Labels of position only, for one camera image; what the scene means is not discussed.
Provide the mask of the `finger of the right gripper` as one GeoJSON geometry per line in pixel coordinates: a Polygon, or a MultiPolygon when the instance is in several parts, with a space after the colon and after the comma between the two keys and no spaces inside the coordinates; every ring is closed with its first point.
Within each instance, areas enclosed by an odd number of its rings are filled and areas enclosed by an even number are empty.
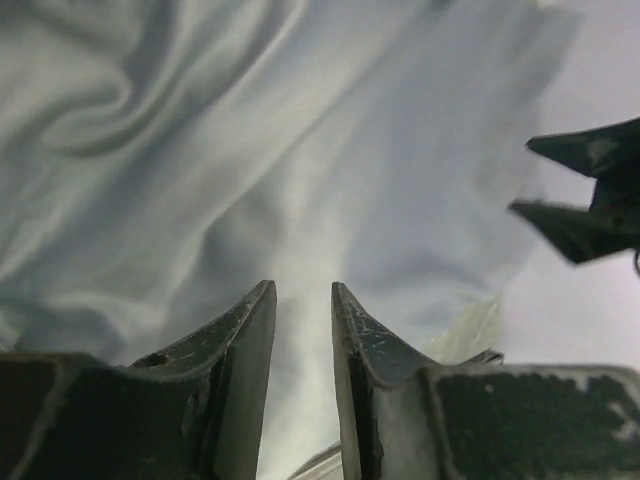
{"type": "Polygon", "coordinates": [[[639,119],[590,130],[543,135],[526,148],[595,180],[592,205],[613,205],[639,193],[639,119]]]}
{"type": "Polygon", "coordinates": [[[531,225],[573,264],[626,250],[634,250],[639,257],[639,219],[628,214],[526,201],[511,203],[509,210],[531,225]]]}

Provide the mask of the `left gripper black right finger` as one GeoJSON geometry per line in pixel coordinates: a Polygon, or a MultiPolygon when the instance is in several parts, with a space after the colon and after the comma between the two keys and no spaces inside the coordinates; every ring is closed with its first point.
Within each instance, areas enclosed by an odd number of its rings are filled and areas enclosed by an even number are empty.
{"type": "Polygon", "coordinates": [[[424,356],[332,287],[348,479],[635,479],[639,375],[614,366],[424,356]]]}

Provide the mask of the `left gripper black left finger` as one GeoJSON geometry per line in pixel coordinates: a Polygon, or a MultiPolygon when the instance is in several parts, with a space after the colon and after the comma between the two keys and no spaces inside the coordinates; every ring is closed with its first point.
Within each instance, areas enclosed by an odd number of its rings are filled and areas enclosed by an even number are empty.
{"type": "Polygon", "coordinates": [[[82,353],[1,357],[5,479],[252,479],[277,294],[263,281],[128,367],[82,353]]]}

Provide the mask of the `grey pillowcase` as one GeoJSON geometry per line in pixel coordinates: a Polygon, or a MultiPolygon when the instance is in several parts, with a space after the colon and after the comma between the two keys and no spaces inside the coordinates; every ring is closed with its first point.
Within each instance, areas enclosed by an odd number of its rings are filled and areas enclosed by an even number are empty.
{"type": "Polygon", "coordinates": [[[492,344],[506,210],[579,14],[553,1],[5,1],[1,348],[124,363],[263,279],[257,475],[339,438],[330,286],[415,348],[492,344]]]}

